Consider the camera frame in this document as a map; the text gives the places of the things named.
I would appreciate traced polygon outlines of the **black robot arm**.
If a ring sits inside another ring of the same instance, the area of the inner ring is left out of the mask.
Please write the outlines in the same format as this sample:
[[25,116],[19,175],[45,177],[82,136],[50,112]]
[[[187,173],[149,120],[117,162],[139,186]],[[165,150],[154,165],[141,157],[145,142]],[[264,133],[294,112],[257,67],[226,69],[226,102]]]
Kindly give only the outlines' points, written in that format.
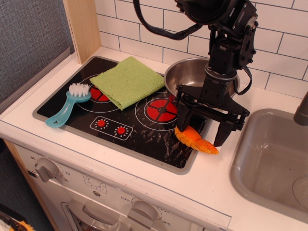
[[258,26],[256,8],[248,0],[179,0],[177,7],[210,33],[209,61],[200,87],[177,85],[177,127],[184,131],[196,114],[220,123],[214,146],[220,147],[232,131],[241,130],[249,111],[231,95],[239,91],[237,70],[252,77],[247,65],[252,63],[254,36]]

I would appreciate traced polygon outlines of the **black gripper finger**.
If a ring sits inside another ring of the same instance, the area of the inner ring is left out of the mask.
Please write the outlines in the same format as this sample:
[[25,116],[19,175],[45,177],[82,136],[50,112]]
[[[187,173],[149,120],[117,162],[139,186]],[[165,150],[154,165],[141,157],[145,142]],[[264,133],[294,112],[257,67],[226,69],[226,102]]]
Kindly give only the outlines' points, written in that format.
[[190,123],[192,117],[192,107],[186,104],[183,101],[178,103],[178,110],[177,110],[177,128],[180,131],[184,131]]
[[221,122],[215,137],[214,146],[220,147],[226,141],[230,133],[233,131],[233,123]]

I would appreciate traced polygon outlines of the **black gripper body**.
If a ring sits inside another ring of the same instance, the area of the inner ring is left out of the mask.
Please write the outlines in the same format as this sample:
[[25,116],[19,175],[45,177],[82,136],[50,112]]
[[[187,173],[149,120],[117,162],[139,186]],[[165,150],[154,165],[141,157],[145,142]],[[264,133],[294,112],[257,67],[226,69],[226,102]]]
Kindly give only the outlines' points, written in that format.
[[238,87],[236,75],[220,75],[211,71],[205,71],[205,80],[201,87],[177,85],[177,128],[184,131],[192,114],[197,113],[219,122],[220,125],[230,124],[232,131],[241,130],[250,112],[232,99],[230,90],[243,95],[250,86],[241,92]]

